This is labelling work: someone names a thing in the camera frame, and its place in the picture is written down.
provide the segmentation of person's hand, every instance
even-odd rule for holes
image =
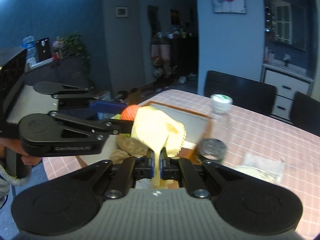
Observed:
[[[1,147],[1,145],[10,148],[16,153],[21,154],[21,160],[24,165],[37,165],[41,161],[41,157],[33,157],[28,155],[22,148],[21,141],[20,140],[14,140],[14,139],[7,139],[7,138],[0,138],[0,158],[1,158],[1,150],[4,150],[4,147]]]

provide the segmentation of chair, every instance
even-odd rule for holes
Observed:
[[[217,71],[208,71],[204,95],[223,94],[239,106],[266,116],[271,115],[276,98],[276,87],[247,78]]]
[[[320,136],[320,102],[296,92],[290,111],[290,120],[294,126]]]

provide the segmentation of white drawer cabinet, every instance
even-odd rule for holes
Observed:
[[[297,91],[307,95],[309,83],[274,71],[266,70],[264,82],[277,88],[277,94],[293,99]]]
[[[304,80],[302,77],[294,76],[294,74],[283,73],[266,66],[264,66],[262,82],[277,88],[272,115],[283,121],[290,121],[290,111],[295,93],[299,91],[308,95],[312,87],[312,82],[309,80]]]

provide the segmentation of gray ribbed panel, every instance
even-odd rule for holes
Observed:
[[[228,225],[209,200],[189,196],[184,188],[131,189],[119,200],[105,201],[97,216],[81,229],[43,239],[74,240],[302,240],[294,232],[255,236]]]
[[[24,86],[16,104],[10,112],[7,122],[19,123],[28,114],[47,114],[58,110],[58,100],[51,95],[36,92],[32,86]]]

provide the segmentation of black drawer handle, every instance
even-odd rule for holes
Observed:
[[[289,88],[289,87],[287,87],[287,86],[282,85],[282,87],[283,87],[284,89],[291,90],[291,88]]]
[[[287,110],[286,108],[282,107],[282,106],[277,106],[277,108],[281,109],[281,110]]]

